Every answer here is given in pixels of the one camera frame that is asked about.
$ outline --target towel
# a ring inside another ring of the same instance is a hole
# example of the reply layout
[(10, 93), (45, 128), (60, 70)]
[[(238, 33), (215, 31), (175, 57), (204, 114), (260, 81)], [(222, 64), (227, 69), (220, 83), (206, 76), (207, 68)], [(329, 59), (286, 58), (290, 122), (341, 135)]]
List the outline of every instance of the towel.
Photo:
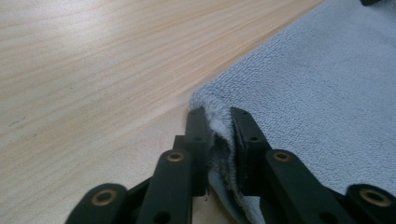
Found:
[(259, 198), (236, 186), (231, 106), (324, 186), (396, 195), (396, 1), (324, 2), (197, 89), (190, 109), (200, 106), (228, 145), (211, 152), (209, 182), (240, 223), (264, 220)]

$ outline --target terry cloth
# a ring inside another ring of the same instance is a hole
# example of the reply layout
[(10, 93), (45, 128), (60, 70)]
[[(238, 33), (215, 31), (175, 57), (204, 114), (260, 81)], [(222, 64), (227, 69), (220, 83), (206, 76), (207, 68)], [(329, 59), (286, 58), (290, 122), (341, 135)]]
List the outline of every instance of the terry cloth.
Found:
[(230, 107), (250, 112), (273, 148), (296, 154), (326, 187), (367, 183), (396, 195), (396, 1), (327, 1), (196, 90), (228, 148), (209, 182), (240, 223), (263, 223), (236, 186)]

